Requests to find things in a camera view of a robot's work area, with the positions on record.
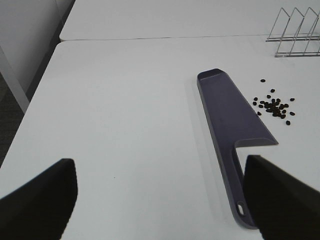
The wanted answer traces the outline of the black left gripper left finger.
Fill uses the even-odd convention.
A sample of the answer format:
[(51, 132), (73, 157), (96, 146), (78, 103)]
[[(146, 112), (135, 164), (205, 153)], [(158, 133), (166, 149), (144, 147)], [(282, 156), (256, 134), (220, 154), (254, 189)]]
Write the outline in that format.
[(75, 162), (63, 158), (0, 199), (0, 238), (61, 239), (77, 197)]

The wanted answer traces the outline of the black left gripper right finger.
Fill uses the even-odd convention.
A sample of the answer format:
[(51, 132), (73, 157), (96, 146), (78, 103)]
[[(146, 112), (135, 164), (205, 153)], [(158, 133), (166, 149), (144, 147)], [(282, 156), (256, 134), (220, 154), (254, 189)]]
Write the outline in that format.
[(243, 193), (265, 240), (318, 240), (320, 193), (260, 155), (248, 155)]

